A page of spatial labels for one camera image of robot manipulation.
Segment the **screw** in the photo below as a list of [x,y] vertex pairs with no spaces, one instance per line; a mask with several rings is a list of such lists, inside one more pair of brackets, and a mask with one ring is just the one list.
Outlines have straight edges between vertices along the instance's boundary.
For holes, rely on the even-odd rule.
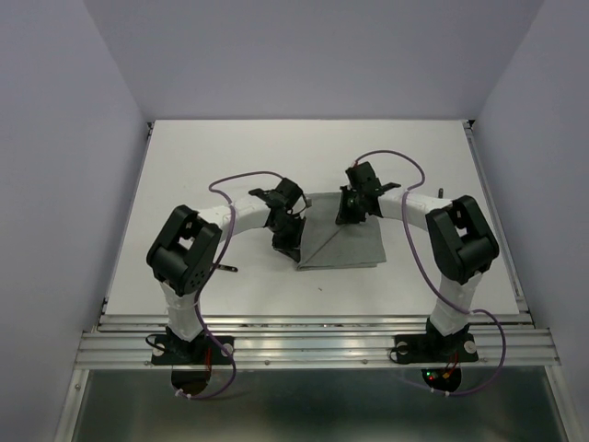
[[477,352],[477,345],[472,341],[466,341],[464,343],[464,349],[468,354],[474,355]]
[[[226,351],[232,355],[233,354],[233,345],[231,345],[230,343],[224,343],[223,344],[223,348],[226,349]],[[225,354],[225,352],[221,352],[221,355],[223,355],[224,357],[227,357],[227,355]]]
[[399,353],[400,355],[406,355],[409,352],[409,350],[407,349],[407,343],[404,342],[400,342],[397,343],[397,353]]

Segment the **lavender wall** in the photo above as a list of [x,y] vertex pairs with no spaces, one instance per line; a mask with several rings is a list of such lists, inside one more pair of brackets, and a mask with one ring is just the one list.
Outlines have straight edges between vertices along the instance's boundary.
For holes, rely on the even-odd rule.
[[49,441],[98,316],[145,146],[81,0],[0,14],[0,439]]
[[541,0],[86,0],[154,118],[474,118]]
[[476,124],[534,318],[589,419],[589,2],[547,0]]

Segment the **white platform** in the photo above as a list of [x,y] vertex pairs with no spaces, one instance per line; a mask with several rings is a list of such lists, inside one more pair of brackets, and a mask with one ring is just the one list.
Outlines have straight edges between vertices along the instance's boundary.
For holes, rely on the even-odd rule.
[[[419,192],[446,198],[472,195],[491,221],[462,123],[412,121],[158,121],[146,155],[106,313],[166,314],[164,296],[145,256],[172,209],[223,204],[207,191],[218,178],[274,170],[305,192],[336,192],[344,170],[368,150],[395,149],[415,158],[427,174]],[[393,156],[369,158],[381,181],[407,186],[418,179],[411,164]],[[236,199],[250,189],[273,188],[272,177],[227,183]],[[296,272],[272,250],[271,232],[249,231],[232,240],[225,264],[202,293],[208,315],[427,315],[435,298],[410,256],[400,222],[380,220],[387,262],[375,269]],[[437,283],[429,238],[414,229],[425,267]],[[485,273],[473,308],[518,312],[503,258]]]

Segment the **gray cloth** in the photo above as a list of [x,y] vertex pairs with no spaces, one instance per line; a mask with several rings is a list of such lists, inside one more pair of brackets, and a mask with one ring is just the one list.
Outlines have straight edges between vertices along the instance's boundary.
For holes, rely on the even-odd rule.
[[297,270],[376,267],[387,256],[374,216],[365,223],[338,226],[340,193],[312,193],[311,207],[305,212],[301,238],[301,261]]

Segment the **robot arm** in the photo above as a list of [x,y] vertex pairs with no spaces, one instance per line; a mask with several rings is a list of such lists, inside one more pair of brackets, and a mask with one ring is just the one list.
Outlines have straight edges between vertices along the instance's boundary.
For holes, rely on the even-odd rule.
[[[347,169],[346,174],[350,185],[341,188],[337,224],[363,222],[367,215],[402,219],[405,191],[399,189],[398,184],[382,185],[367,162]],[[442,273],[438,292],[462,312],[438,299],[423,340],[407,339],[414,342],[413,347],[420,348],[413,348],[413,354],[409,349],[409,354],[404,355],[407,357],[399,355],[398,360],[405,363],[441,362],[448,354],[455,353],[466,337],[471,339],[468,317],[464,312],[470,310],[482,274],[491,268],[491,262],[499,255],[499,245],[472,197],[463,196],[452,201],[409,193],[406,213],[408,224],[427,231],[430,236],[433,256]],[[417,356],[429,359],[418,361]]]
[[[253,190],[234,202],[232,235],[252,228],[267,227],[272,246],[295,261],[300,259],[300,239],[305,219],[293,214],[303,191],[283,179],[271,191]],[[168,307],[168,337],[179,353],[201,333],[194,305],[214,265],[219,243],[226,240],[231,226],[231,210],[221,205],[201,211],[186,205],[174,209],[147,254],[147,263],[161,284]]]

